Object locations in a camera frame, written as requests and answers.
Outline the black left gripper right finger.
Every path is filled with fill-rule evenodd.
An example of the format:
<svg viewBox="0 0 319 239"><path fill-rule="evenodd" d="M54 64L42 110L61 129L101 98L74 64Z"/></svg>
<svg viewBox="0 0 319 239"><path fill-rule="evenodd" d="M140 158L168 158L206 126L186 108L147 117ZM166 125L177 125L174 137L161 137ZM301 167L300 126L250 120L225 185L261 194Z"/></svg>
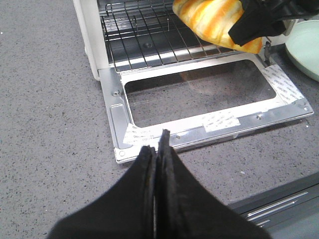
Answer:
<svg viewBox="0 0 319 239"><path fill-rule="evenodd" d="M186 168L163 130L157 157L159 239L269 239L259 226L218 201Z"/></svg>

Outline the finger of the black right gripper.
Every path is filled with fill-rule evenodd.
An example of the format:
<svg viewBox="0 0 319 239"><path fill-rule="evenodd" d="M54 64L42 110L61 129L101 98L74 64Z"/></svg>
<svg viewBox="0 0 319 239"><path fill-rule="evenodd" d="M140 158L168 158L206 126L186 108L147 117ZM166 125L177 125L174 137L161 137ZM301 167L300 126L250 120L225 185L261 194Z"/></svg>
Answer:
<svg viewBox="0 0 319 239"><path fill-rule="evenodd" d="M303 19L319 13L317 0L242 0L243 14L228 31L235 44L243 46L264 36L278 36L285 20Z"/></svg>

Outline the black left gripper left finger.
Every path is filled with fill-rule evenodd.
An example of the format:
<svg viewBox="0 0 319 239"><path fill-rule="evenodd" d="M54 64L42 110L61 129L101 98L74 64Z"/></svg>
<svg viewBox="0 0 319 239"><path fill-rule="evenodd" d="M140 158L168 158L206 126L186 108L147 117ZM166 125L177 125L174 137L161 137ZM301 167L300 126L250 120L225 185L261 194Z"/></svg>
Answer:
<svg viewBox="0 0 319 239"><path fill-rule="evenodd" d="M156 152L143 146L127 172L105 194L61 219L50 239L152 239Z"/></svg>

